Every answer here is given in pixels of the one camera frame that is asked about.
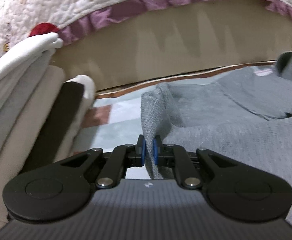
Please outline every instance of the metal screw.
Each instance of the metal screw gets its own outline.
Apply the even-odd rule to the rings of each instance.
[[[97,184],[100,186],[109,186],[113,183],[113,180],[111,178],[100,178],[97,181]]]
[[[195,186],[198,186],[200,184],[200,179],[197,179],[197,178],[187,178],[187,179],[185,179],[185,184],[187,186],[195,187]]]

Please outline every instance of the purple ruffle trim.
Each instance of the purple ruffle trim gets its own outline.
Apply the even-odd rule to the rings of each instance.
[[[176,7],[201,1],[211,0],[127,0],[97,11],[94,11],[81,19],[73,22],[58,32],[64,45],[69,45],[91,32],[114,23],[120,23],[130,17],[147,11],[161,10],[168,7]],[[279,0],[266,0],[269,5],[266,8],[282,15],[289,15],[292,19],[292,7]]]

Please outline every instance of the brown border edge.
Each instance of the brown border edge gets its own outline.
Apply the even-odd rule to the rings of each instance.
[[[177,80],[184,80],[184,79],[192,79],[192,78],[207,78],[207,77],[212,77],[230,70],[235,70],[235,69],[241,69],[244,67],[248,66],[271,66],[275,60],[270,60],[270,61],[261,61],[261,62],[256,62],[256,63],[247,63],[247,64],[238,64],[238,65],[230,65],[230,66],[223,66],[219,68],[215,68],[212,70],[203,70],[200,72],[196,73],[182,73],[179,75],[175,76],[169,76],[169,77],[163,77],[163,78],[157,78],[155,80],[150,80],[150,81],[142,81],[137,84],[132,84],[128,88],[124,88],[118,91],[114,92],[108,92],[108,93],[101,93],[97,92],[96,99],[101,99],[101,98],[116,98],[120,97],[122,95],[125,95],[127,93],[139,90],[141,88],[149,87],[152,85],[157,85],[161,82],[171,82],[171,81],[177,81]]]

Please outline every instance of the gray gripper base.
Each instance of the gray gripper base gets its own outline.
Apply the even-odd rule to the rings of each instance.
[[[0,240],[292,240],[283,219],[247,224],[214,211],[196,190],[175,180],[122,179],[99,190],[72,217],[49,224],[11,221]]]

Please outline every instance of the beige wall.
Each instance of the beige wall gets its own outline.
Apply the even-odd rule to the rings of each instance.
[[[223,65],[276,59],[292,50],[292,21],[261,0],[204,2],[148,12],[59,49],[68,77],[105,89]]]

